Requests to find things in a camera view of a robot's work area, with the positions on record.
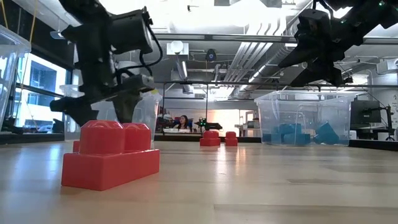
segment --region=person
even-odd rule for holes
[[[178,130],[180,130],[180,129],[189,129],[190,132],[192,132],[192,127],[189,125],[189,120],[188,120],[188,117],[186,115],[182,115],[180,117],[180,124],[176,125],[174,128],[178,128]]]

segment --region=glass window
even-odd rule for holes
[[[69,71],[34,54],[26,54],[18,61],[17,82],[43,90],[63,94],[60,85],[67,83]]]
[[[61,112],[50,110],[50,102],[57,100],[54,96],[34,93],[29,90],[16,88],[14,99],[14,117],[16,126],[25,128],[31,133],[52,133],[54,119],[62,121]]]

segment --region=ceiling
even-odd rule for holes
[[[13,0],[23,7],[28,12],[32,13],[35,10],[35,1],[33,0]],[[122,1],[122,7],[116,7],[117,2]],[[101,2],[112,10],[125,10],[137,9],[144,6],[148,7],[151,17],[154,20],[154,31],[160,32],[171,32],[181,34],[250,34],[250,31],[254,31],[254,35],[278,35],[279,29],[283,26],[278,25],[274,27],[275,17],[279,17],[279,14],[283,12],[286,16],[285,24],[293,18],[295,14],[298,14],[303,7],[307,6],[309,0],[284,0],[284,2],[293,2],[295,5],[284,7],[283,10],[267,8],[261,0],[237,0],[235,4],[231,6],[214,6],[215,2],[219,0],[101,0]],[[37,17],[48,24],[55,30],[63,30],[68,24],[78,26],[79,23],[72,18],[71,15],[67,14],[62,8],[60,3],[56,0],[38,0],[37,4]],[[259,24],[262,24],[262,28],[267,27],[261,31],[261,29],[255,29]],[[397,37],[398,36],[398,25],[392,26],[388,30],[384,30],[382,27],[375,28],[368,36],[377,37]],[[187,58],[187,68],[191,69],[209,69],[214,68],[216,64],[221,66],[231,66],[234,64],[234,58],[239,52],[239,49],[243,47],[242,42],[211,42],[211,41],[189,41],[190,57]],[[162,50],[166,51],[167,42],[161,42]],[[261,45],[256,44],[254,49],[257,49]],[[205,63],[205,54],[208,49],[215,49],[217,61],[215,63]],[[268,62],[276,54],[274,51],[276,45],[265,52],[259,50],[258,60],[253,60],[254,63],[249,68],[251,70],[258,70],[262,65]],[[342,70],[347,70],[352,67],[362,65],[363,62],[372,60],[374,62],[376,57],[398,57],[398,46],[374,46],[374,45],[363,45],[360,47],[352,47],[346,52],[347,58],[341,64],[337,66]],[[247,60],[256,53],[254,50],[252,54],[246,56]],[[144,58],[146,61],[154,61],[157,59],[159,51],[154,50],[153,53],[146,55]],[[117,59],[122,60],[133,60],[138,61],[137,52],[125,53],[118,55]],[[163,60],[155,65],[152,70],[154,78],[158,82],[164,82],[170,80],[170,71],[175,69],[175,62],[173,57],[165,55]],[[280,82],[291,82],[302,70],[301,65],[296,67],[290,67],[285,69],[283,76],[280,76]],[[243,77],[239,80],[241,82],[248,81],[255,71],[243,73]],[[266,76],[277,75],[279,73],[268,73]],[[188,72],[188,78],[212,80],[214,75],[211,72]]]

